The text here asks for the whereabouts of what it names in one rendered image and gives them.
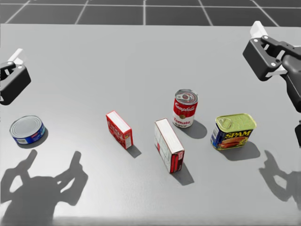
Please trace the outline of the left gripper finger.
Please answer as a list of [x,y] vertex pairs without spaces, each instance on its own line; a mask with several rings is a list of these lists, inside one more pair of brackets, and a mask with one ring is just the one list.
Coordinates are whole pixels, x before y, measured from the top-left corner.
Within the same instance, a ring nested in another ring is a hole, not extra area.
[[0,104],[11,104],[21,92],[31,83],[31,78],[25,66],[24,53],[18,48],[4,63],[0,64]]

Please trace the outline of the blue flat can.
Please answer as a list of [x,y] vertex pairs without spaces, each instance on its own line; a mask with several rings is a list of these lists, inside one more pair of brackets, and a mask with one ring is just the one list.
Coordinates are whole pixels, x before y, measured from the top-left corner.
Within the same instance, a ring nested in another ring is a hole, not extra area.
[[42,120],[35,115],[27,115],[14,121],[9,132],[19,145],[29,145],[40,140],[45,133]]

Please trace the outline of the green and blue rectangular can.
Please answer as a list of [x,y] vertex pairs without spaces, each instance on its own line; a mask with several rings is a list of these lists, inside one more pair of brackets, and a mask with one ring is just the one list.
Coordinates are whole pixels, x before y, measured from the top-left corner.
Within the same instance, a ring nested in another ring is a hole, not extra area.
[[257,124],[247,113],[219,116],[211,135],[212,146],[219,151],[243,147]]

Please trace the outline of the red and white can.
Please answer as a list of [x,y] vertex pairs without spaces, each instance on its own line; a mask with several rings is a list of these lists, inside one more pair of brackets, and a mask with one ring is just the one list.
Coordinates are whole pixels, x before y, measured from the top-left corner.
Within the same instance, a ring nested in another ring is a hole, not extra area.
[[191,89],[180,89],[174,98],[172,122],[179,128],[188,128],[193,124],[198,105],[198,94]]

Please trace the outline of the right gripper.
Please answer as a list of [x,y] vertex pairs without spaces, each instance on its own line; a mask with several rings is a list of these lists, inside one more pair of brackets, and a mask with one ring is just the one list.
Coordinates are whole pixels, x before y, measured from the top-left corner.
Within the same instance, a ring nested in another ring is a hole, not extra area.
[[274,75],[283,75],[288,96],[297,112],[301,113],[301,46],[270,37],[260,21],[250,29],[243,56],[261,81]]

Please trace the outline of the red and white carton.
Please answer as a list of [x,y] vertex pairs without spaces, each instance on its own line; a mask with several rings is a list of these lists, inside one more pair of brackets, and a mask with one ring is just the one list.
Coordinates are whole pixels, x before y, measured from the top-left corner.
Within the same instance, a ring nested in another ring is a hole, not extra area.
[[170,174],[182,169],[185,150],[167,118],[155,121],[154,144]]

